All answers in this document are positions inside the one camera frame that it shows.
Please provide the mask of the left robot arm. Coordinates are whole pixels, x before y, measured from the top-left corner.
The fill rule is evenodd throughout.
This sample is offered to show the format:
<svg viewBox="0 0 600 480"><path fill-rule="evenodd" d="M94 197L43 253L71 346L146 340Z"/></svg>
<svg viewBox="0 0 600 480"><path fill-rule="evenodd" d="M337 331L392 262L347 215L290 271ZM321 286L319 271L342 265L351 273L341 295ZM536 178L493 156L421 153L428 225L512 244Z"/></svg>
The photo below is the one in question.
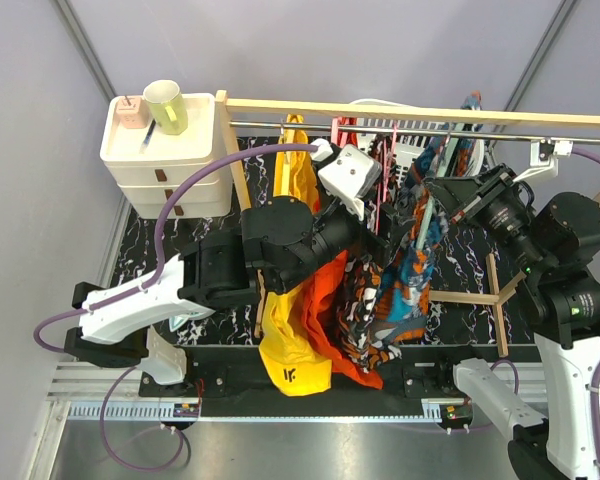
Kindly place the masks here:
<svg viewBox="0 0 600 480"><path fill-rule="evenodd" d="M288 293L343 253L388 264L414 223L389 203L369 220L338 200L314 213L278 196L244 210L239 226L207 234L137 279L109 289L76 285L79 323L67 331L63 350L102 368L141 367L173 395L186 395L196 372L183 351L159 353L160 339L150 331L155 323L254 305L263 292Z"/></svg>

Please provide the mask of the mint green hanger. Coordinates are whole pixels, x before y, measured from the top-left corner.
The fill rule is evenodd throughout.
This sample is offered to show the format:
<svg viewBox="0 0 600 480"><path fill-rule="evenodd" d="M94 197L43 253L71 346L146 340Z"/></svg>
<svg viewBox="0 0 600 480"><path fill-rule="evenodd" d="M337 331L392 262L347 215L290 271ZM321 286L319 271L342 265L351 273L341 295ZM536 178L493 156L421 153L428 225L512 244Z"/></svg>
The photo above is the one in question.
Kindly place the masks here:
<svg viewBox="0 0 600 480"><path fill-rule="evenodd" d="M464 127L464 123L456 123L454 125L449 125L449 131L447 132L444 142L441 144L440 152L437 155L434 171L435 178L443 177L446 174L449 162L453 157L453 153L458 143L459 138L452 137L451 133L456 131L462 132L464 130ZM420 230L416 239L416 249L418 251L422 251L424 249L430 221L433 215L433 206L434 198L432 194L429 194L425 206L425 211L422 217Z"/></svg>

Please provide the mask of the blue patterned shorts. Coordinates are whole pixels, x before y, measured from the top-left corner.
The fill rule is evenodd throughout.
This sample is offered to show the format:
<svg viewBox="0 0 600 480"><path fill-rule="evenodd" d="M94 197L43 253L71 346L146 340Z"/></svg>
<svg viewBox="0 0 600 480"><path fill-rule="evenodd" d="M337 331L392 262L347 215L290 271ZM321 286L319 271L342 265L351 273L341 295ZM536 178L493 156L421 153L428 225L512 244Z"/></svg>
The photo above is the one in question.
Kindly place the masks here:
<svg viewBox="0 0 600 480"><path fill-rule="evenodd" d="M435 163L445 137L434 137L413 161L398 191L397 205L415 217L415 224L405 237L392 264L382 275L374 307L370 335L369 361L373 366L401 356L399 344L424 336L429 313L430 282L435 269L435 254L449 230L446 214L434 200L424 249L416 249L416 239L429 196L423 185L434 177ZM459 138L444 177L462 177L467 171L473 142Z"/></svg>

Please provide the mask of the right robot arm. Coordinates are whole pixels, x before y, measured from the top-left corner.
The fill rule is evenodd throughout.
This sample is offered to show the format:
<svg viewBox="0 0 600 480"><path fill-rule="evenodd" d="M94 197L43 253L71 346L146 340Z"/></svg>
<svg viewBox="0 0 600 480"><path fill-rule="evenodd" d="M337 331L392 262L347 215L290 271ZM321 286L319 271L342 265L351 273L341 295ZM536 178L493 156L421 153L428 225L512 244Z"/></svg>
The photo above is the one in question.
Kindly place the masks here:
<svg viewBox="0 0 600 480"><path fill-rule="evenodd" d="M426 189L455 223L486 230L522 272L516 285L544 372L540 413L476 358L434 371L446 396L467 394L507 443L521 479L600 479L600 206L575 192L540 211L521 200L527 184L505 165L476 177L429 177Z"/></svg>

